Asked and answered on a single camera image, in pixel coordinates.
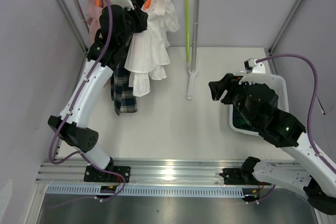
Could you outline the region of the dark green plaid skirt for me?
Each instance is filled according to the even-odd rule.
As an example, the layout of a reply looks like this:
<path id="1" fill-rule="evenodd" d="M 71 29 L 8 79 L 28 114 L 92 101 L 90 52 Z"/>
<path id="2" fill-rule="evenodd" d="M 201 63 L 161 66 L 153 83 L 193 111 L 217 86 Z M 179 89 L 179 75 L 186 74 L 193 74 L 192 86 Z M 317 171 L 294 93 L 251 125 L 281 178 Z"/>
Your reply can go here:
<path id="1" fill-rule="evenodd" d="M 232 115 L 233 126 L 240 130 L 248 130 L 251 131 L 251 127 L 248 125 L 246 120 L 243 118 L 241 113 L 233 107 L 233 115 Z"/>

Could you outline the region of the white plastic basket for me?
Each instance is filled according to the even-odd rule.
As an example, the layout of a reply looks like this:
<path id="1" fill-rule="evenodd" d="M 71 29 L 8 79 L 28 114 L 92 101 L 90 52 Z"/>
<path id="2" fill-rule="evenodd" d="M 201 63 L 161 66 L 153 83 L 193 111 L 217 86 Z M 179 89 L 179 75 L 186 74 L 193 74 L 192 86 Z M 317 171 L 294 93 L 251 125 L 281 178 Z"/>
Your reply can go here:
<path id="1" fill-rule="evenodd" d="M 240 76 L 245 76 L 246 73 L 239 73 Z M 286 82 L 283 77 L 267 73 L 267 83 L 266 85 L 273 89 L 278 96 L 278 104 L 277 108 L 280 110 L 283 110 L 285 112 L 289 112 L 289 103 L 288 103 L 288 95 L 287 95 L 287 87 L 286 87 Z M 233 126 L 233 121 L 232 121 L 232 115 L 233 115 L 233 105 L 229 106 L 229 126 L 230 128 L 238 133 L 246 134 L 246 135 L 251 135 L 251 136 L 256 136 L 259 137 L 258 132 L 256 131 L 248 131 L 248 130 L 240 130 L 237 129 Z"/>

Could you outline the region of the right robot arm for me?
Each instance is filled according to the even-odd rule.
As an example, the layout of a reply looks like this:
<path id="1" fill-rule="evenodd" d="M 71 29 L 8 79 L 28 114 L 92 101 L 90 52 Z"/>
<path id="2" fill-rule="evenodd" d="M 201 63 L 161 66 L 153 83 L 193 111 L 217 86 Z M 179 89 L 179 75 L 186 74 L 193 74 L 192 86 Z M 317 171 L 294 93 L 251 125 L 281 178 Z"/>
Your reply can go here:
<path id="1" fill-rule="evenodd" d="M 307 174 L 294 173 L 248 157 L 239 169 L 246 184 L 269 183 L 292 191 L 318 211 L 335 215 L 335 173 L 313 153 L 305 126 L 277 107 L 278 95 L 265 83 L 242 82 L 231 73 L 208 84 L 212 99 L 233 105 L 269 144 L 293 157 Z"/>

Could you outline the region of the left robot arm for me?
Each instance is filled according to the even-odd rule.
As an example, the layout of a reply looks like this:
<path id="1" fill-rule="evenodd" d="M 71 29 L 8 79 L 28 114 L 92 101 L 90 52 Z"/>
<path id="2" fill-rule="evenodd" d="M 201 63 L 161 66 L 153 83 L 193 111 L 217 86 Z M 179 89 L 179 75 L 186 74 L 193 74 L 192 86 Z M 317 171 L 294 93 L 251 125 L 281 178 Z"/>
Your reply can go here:
<path id="1" fill-rule="evenodd" d="M 82 77 L 65 108 L 48 119 L 55 133 L 49 155 L 52 156 L 54 144 L 60 138 L 96 167 L 95 175 L 102 182 L 108 182 L 114 176 L 112 159 L 99 146 L 99 134 L 88 128 L 88 123 L 100 91 L 126 58 L 133 35 L 146 30 L 148 15 L 136 1 L 129 6 L 113 1 L 100 9 L 98 15 L 91 20 L 97 26 L 93 29 Z"/>

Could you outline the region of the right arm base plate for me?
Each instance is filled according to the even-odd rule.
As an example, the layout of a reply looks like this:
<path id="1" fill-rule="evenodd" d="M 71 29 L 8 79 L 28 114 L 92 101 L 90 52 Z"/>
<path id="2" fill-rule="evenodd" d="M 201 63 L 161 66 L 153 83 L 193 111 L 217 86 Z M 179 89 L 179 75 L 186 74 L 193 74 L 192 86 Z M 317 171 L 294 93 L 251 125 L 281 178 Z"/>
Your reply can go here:
<path id="1" fill-rule="evenodd" d="M 252 174 L 242 173 L 239 168 L 223 168 L 219 176 L 224 179 L 225 185 L 270 185 L 270 183 L 258 181 Z"/>

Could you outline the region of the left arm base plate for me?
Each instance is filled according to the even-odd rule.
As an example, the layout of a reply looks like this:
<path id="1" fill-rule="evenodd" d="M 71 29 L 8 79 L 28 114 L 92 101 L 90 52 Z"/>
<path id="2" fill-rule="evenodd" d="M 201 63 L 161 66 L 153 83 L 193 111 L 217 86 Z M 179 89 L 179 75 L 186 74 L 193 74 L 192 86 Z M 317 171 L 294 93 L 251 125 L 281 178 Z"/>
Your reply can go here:
<path id="1" fill-rule="evenodd" d="M 113 172 L 122 175 L 125 178 L 125 182 L 128 183 L 131 175 L 130 166 L 115 166 Z M 122 179 L 116 175 L 112 175 L 106 172 L 99 171 L 92 166 L 87 166 L 83 178 L 84 182 L 96 182 L 96 183 L 122 183 Z"/>

